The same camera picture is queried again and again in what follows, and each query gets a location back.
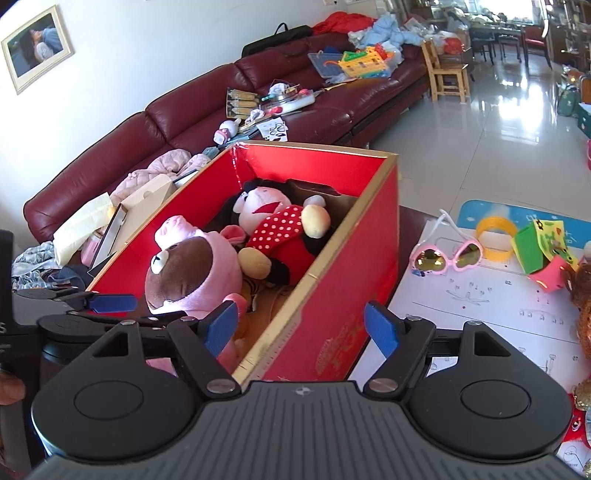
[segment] pink plush pig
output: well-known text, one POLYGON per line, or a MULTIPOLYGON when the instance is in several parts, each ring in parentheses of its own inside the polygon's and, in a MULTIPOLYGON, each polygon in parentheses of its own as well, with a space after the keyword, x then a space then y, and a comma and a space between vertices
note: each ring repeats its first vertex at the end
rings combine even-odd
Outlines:
MULTIPOLYGON (((246 300, 239 294, 242 271, 231 243, 244 240, 239 227, 236 232, 226 228, 223 235, 204 232, 177 215, 164 222, 155 240, 162 251, 152 258, 145 280, 152 313, 184 310, 202 319, 225 300, 235 301, 239 314, 244 313, 246 300)), ((218 360, 229 372, 238 366, 233 340, 218 360)))

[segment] white paper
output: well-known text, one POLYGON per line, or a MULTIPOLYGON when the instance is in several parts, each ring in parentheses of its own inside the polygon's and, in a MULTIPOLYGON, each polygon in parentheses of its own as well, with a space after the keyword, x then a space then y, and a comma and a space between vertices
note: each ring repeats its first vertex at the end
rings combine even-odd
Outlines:
POLYGON ((265 140, 287 142, 287 125, 282 118, 272 118, 256 126, 265 140))
POLYGON ((115 208, 108 193, 87 202, 53 234, 56 261, 65 266, 92 232, 109 224, 115 208))
MULTIPOLYGON (((423 235, 431 226, 429 222, 423 235)), ((483 241, 489 247, 509 248, 508 235, 487 232, 483 241)), ((463 239, 449 225, 441 225, 431 242, 451 257, 463 239)), ((571 251, 582 255, 580 249, 571 251)), ((579 310, 569 292, 562 288, 544 293, 515 256, 506 264, 483 260, 476 268, 448 269, 443 275, 419 277, 407 270, 388 308, 400 318, 420 316, 443 329, 461 330, 468 320, 484 322, 568 392, 591 372, 577 339, 579 310)), ((385 360, 372 343, 350 376, 361 388, 385 360)), ((436 358, 431 372, 453 364, 454 359, 436 358)))
POLYGON ((570 442, 564 442, 560 446, 556 456, 575 472, 582 475, 585 463, 591 459, 591 450, 585 445, 585 442, 572 440, 570 442))

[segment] red chair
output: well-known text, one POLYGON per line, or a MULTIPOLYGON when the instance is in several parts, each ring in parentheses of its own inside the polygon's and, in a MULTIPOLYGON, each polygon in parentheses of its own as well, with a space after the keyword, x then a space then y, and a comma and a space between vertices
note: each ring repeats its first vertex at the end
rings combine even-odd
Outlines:
POLYGON ((524 41, 524 56, 525 56, 525 69, 530 72, 530 50, 534 53, 544 53, 548 67, 552 69, 550 63, 550 56, 548 55, 548 44, 546 43, 546 35, 548 34, 548 19, 544 20, 544 28, 531 25, 523 29, 523 41, 524 41))

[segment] person's hand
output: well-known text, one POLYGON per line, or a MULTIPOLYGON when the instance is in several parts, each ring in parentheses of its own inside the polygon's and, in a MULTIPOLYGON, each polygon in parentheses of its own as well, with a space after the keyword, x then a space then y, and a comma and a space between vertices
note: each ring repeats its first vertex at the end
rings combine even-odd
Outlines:
POLYGON ((25 384, 7 372, 0 371, 0 405, 12 405, 25 398, 25 384))

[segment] blue mat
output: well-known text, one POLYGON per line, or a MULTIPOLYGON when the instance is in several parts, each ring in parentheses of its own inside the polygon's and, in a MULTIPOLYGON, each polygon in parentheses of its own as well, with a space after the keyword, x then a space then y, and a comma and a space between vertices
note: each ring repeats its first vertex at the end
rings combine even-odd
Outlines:
POLYGON ((562 220, 566 230, 566 243, 570 247, 583 248, 585 243, 591 240, 591 222, 565 217, 557 213, 542 212, 531 208, 486 202, 484 200, 468 200, 465 202, 460 209, 457 225, 460 228, 475 229, 478 222, 488 216, 508 218, 517 225, 518 229, 522 229, 538 218, 541 220, 562 220))

